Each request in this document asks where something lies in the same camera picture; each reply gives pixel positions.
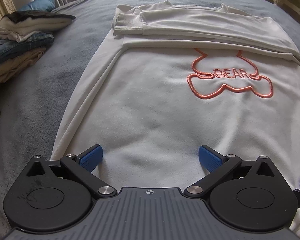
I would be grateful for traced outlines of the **stack of folded clothes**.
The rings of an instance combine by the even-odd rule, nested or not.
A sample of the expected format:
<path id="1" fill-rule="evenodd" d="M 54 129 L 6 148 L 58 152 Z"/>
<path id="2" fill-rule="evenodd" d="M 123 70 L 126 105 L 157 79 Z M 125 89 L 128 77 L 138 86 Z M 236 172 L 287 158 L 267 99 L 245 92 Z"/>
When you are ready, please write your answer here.
<path id="1" fill-rule="evenodd" d="M 75 16 L 55 12 L 15 11 L 0 20 L 0 84 L 34 65 L 54 42 L 53 33 Z"/>

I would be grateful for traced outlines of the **white bear sweatshirt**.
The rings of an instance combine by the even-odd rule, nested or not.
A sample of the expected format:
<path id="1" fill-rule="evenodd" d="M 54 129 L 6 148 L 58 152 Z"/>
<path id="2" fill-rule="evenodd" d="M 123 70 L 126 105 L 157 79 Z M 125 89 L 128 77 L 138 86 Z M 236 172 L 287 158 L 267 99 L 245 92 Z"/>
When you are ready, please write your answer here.
<path id="1" fill-rule="evenodd" d="M 207 145 L 267 155 L 300 183 L 300 50 L 269 17 L 221 5 L 118 5 L 68 102 L 52 160 L 100 144 L 116 188 L 203 178 Z"/>

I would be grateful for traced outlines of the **blue pillow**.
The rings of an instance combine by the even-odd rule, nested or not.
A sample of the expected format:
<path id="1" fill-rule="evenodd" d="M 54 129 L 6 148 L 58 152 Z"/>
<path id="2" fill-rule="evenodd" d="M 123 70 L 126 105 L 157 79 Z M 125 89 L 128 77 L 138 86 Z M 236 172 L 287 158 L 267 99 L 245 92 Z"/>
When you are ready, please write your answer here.
<path id="1" fill-rule="evenodd" d="M 34 0 L 29 4 L 19 8 L 18 11 L 39 10 L 50 12 L 55 8 L 55 0 Z"/>

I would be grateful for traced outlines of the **grey-blue bed blanket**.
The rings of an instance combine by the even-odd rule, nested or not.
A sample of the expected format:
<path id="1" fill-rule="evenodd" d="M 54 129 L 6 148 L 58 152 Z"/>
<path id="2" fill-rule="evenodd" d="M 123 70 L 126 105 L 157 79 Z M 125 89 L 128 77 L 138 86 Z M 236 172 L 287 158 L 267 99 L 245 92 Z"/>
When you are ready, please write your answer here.
<path id="1" fill-rule="evenodd" d="M 73 24 L 55 35 L 53 45 L 32 67 L 0 85 L 0 239 L 10 226 L 4 197 L 34 155 L 49 158 L 70 96 L 108 33 L 118 4 L 142 5 L 164 0 L 76 0 L 59 11 Z M 300 50 L 300 24 L 265 0 L 169 0 L 173 4 L 217 7 L 226 4 L 256 16 L 273 18 Z"/>

